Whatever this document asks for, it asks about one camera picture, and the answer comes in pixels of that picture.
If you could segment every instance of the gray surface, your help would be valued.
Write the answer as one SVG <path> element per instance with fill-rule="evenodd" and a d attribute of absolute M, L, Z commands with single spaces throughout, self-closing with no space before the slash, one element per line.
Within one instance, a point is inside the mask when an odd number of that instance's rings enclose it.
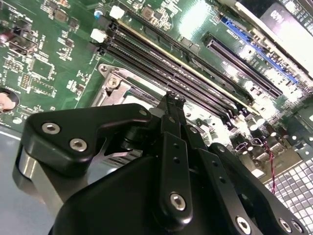
<path fill-rule="evenodd" d="M 48 209 L 18 190 L 12 179 L 19 141 L 1 132 L 16 135 L 0 127 L 0 234 L 47 235 L 53 224 Z"/>

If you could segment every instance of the blue pcie slot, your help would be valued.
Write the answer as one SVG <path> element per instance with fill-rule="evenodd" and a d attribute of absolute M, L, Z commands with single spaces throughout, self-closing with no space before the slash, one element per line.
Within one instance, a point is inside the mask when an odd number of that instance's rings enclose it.
<path fill-rule="evenodd" d="M 299 84 L 299 81 L 291 76 L 290 74 L 286 73 L 282 67 L 280 67 L 278 64 L 276 64 L 274 61 L 272 61 L 271 58 L 269 58 L 259 47 L 253 45 L 250 41 L 250 38 L 246 36 L 237 26 L 235 26 L 229 19 L 226 17 L 222 17 L 221 21 L 232 31 L 234 32 L 238 37 L 240 37 L 245 43 L 249 44 L 251 47 L 253 47 L 269 64 L 271 64 L 275 69 L 277 69 L 279 72 L 281 72 L 283 75 L 285 75 L 290 81 L 292 81 L 295 84 Z"/>

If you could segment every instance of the white slot latch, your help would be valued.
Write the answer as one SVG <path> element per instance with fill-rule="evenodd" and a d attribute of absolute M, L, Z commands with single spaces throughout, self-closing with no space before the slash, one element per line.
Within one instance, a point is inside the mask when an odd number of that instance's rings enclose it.
<path fill-rule="evenodd" d="M 104 31 L 94 28 L 90 37 L 97 42 L 102 43 L 106 39 L 107 34 Z"/>

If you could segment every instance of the metal grille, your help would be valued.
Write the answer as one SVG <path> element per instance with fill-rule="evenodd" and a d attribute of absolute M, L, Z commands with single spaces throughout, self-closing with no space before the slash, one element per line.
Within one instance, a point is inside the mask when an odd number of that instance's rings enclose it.
<path fill-rule="evenodd" d="M 313 158 L 275 179 L 276 197 L 313 235 Z M 271 190 L 272 181 L 265 185 Z"/>

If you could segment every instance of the silver screw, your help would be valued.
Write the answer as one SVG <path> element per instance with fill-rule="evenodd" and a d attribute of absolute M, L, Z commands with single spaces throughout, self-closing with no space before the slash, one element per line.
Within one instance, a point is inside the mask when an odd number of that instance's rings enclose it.
<path fill-rule="evenodd" d="M 108 87 L 113 89 L 116 88 L 117 86 L 118 86 L 117 79 L 115 77 L 110 78 L 108 81 Z"/>
<path fill-rule="evenodd" d="M 220 151 L 220 152 L 222 152 L 222 153 L 224 153 L 225 152 L 225 149 L 222 147 L 222 146 L 217 146 L 217 149 Z"/>
<path fill-rule="evenodd" d="M 290 225 L 289 225 L 285 220 L 283 220 L 283 219 L 280 218 L 280 219 L 279 219 L 279 222 L 280 222 L 280 224 L 284 227 L 284 229 L 285 229 L 288 233 L 291 233 L 291 232 L 292 232 Z"/>
<path fill-rule="evenodd" d="M 172 123 L 175 123 L 175 120 L 174 120 L 174 118 L 172 118 L 172 117 L 169 117 L 168 118 Z"/>
<path fill-rule="evenodd" d="M 183 211 L 186 208 L 186 202 L 179 194 L 172 193 L 170 199 L 172 205 L 176 208 L 176 210 Z"/>
<path fill-rule="evenodd" d="M 194 128 L 193 126 L 190 127 L 190 130 L 193 132 L 193 133 L 197 133 L 198 131 L 196 130 L 196 128 Z"/>
<path fill-rule="evenodd" d="M 147 112 L 146 112 L 146 111 L 144 111 L 144 110 L 140 110 L 139 112 L 140 112 L 140 114 L 142 114 L 142 115 L 144 115 L 144 116 L 146 116 L 146 115 L 147 115 Z"/>
<path fill-rule="evenodd" d="M 82 139 L 72 139 L 69 146 L 77 152 L 84 152 L 87 149 L 87 143 Z"/>
<path fill-rule="evenodd" d="M 251 227 L 244 218 L 238 216 L 236 218 L 236 222 L 237 222 L 238 227 L 241 229 L 241 231 L 243 231 L 246 235 L 251 234 Z"/>
<path fill-rule="evenodd" d="M 101 72 L 106 72 L 106 71 L 108 71 L 108 68 L 105 66 L 101 66 L 100 70 L 101 70 Z"/>
<path fill-rule="evenodd" d="M 53 123 L 53 122 L 46 122 L 41 126 L 41 129 L 43 132 L 50 134 L 50 135 L 55 135 L 58 134 L 61 131 L 61 128 L 59 125 Z"/>
<path fill-rule="evenodd" d="M 291 220 L 291 223 L 300 233 L 303 233 L 302 227 L 297 222 L 295 222 L 294 220 Z"/>

